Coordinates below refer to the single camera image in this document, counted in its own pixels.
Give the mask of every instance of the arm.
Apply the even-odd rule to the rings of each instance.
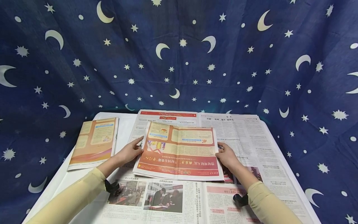
[[[249,205],[255,215],[265,224],[302,223],[298,217],[259,181],[240,161],[234,151],[225,143],[216,153],[221,163],[236,176],[248,193]]]
[[[105,191],[104,180],[118,167],[141,154],[137,146],[143,137],[128,143],[119,153],[94,168],[86,176],[66,188],[45,205],[27,224],[67,224],[101,191]]]

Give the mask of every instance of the photo of people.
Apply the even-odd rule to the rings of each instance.
[[[183,186],[149,183],[144,210],[183,212]]]
[[[111,193],[108,202],[114,205],[142,206],[146,182],[117,180],[119,189]]]

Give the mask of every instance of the booklet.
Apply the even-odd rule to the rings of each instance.
[[[214,128],[148,122],[136,175],[174,180],[223,181]]]
[[[67,171],[96,167],[114,155],[118,118],[82,124]]]

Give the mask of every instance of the newspaper page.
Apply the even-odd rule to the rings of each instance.
[[[84,122],[67,171],[96,167],[113,156],[117,129],[118,118]]]
[[[133,168],[136,175],[175,180],[223,180],[214,128],[147,124],[143,154]]]
[[[100,223],[204,224],[202,182],[115,176]]]
[[[200,125],[214,127],[218,141],[228,144],[240,162],[263,181],[304,224],[314,223],[270,143],[270,133],[265,131],[258,116],[209,113],[200,113],[199,116]],[[210,220],[210,216],[207,218],[209,223],[218,223]]]

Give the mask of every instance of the star print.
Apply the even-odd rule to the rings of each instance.
[[[38,93],[38,94],[40,94],[40,92],[42,92],[41,87],[38,87],[38,86],[36,86],[36,88],[34,90],[35,90],[35,93]]]
[[[328,129],[325,129],[324,127],[319,128],[319,132],[322,132],[322,134],[328,134]]]
[[[309,120],[309,118],[308,118],[308,116],[305,116],[304,114],[302,115],[302,121],[305,121],[305,122],[307,122],[307,120]]]
[[[106,40],[104,40],[103,42],[105,43],[105,45],[109,46],[111,44],[110,41],[111,40],[107,40],[107,38],[106,38]]]
[[[226,20],[225,17],[226,17],[226,15],[224,15],[224,13],[223,13],[222,15],[220,15],[219,21],[223,22],[224,20]]]
[[[43,104],[41,104],[41,106],[42,106],[42,108],[45,108],[45,109],[47,109],[48,107],[49,107],[49,105],[47,105],[47,103],[43,103]]]
[[[293,35],[292,32],[293,32],[293,30],[291,30],[291,31],[287,30],[287,33],[284,33],[284,34],[285,34],[285,37],[290,38],[290,36]]]
[[[253,52],[253,49],[254,49],[254,47],[251,46],[251,47],[248,48],[248,51],[247,51],[247,52],[248,52],[248,53],[251,53],[251,52]]]
[[[133,32],[135,31],[135,32],[138,33],[137,29],[139,29],[139,28],[137,27],[137,24],[135,24],[134,26],[133,26],[133,24],[132,24],[132,28],[131,28],[131,29],[133,30]]]
[[[41,164],[45,164],[45,161],[46,161],[47,159],[46,159],[46,157],[41,157],[41,160],[39,161],[40,162],[40,165]]]
[[[55,12],[55,10],[53,9],[52,5],[49,5],[48,3],[46,3],[47,5],[44,5],[47,8],[48,12],[51,12],[53,14],[53,12]]]

